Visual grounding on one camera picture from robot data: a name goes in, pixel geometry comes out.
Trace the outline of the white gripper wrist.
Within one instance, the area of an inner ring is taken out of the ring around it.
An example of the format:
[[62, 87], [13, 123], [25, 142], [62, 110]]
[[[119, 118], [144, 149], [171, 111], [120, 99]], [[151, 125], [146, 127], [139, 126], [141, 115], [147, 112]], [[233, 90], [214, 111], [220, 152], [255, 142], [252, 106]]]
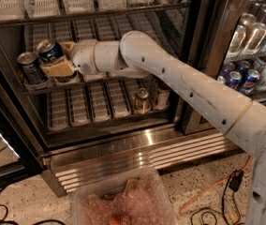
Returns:
[[119, 74], [126, 68], [126, 63], [120, 54], [120, 42], [97, 41], [86, 39], [79, 43], [73, 41], [61, 42], [60, 46], [64, 55], [70, 56], [71, 61], [65, 56], [58, 60], [42, 64], [42, 71], [49, 77], [72, 76], [76, 70], [83, 75], [97, 75], [100, 72]]

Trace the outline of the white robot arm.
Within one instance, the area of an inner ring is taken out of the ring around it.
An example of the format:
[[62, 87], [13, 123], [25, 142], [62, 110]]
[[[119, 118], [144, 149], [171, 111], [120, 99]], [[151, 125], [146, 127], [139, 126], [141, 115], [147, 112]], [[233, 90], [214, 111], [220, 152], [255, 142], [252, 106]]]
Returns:
[[266, 225], [266, 107], [176, 59], [140, 31], [119, 41], [86, 39], [61, 44], [63, 56], [43, 67], [68, 76], [86, 65], [123, 77], [162, 80], [226, 138], [254, 159], [245, 225]]

